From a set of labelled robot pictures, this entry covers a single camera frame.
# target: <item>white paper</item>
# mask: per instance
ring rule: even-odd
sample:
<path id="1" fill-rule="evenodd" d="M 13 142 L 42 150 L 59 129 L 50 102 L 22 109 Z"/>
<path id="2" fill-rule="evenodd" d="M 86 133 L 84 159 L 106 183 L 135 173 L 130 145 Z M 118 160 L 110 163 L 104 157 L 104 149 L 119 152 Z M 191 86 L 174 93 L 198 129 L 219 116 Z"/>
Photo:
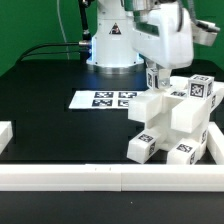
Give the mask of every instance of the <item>white paper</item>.
<path id="1" fill-rule="evenodd" d="M 128 109 L 140 91 L 76 91 L 69 109 Z"/>

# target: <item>black table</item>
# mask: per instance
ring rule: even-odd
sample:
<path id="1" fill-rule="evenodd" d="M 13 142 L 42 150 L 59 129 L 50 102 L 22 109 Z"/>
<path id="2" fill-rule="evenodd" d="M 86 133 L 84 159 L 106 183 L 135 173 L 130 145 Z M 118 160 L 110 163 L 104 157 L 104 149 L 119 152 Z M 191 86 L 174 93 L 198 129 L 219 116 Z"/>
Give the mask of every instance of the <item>black table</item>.
<path id="1" fill-rule="evenodd" d="M 173 75 L 224 79 L 214 63 L 195 60 Z M 96 74 L 78 61 L 25 61 L 0 78 L 0 120 L 14 137 L 1 164 L 134 163 L 128 141 L 143 124 L 127 110 L 69 110 L 77 90 L 146 89 L 144 72 Z M 223 127 L 222 105 L 211 118 Z M 160 152 L 148 163 L 164 163 Z M 213 160 L 206 153 L 201 163 Z M 187 192 L 0 192 L 1 223 L 223 223 L 223 193 Z"/>

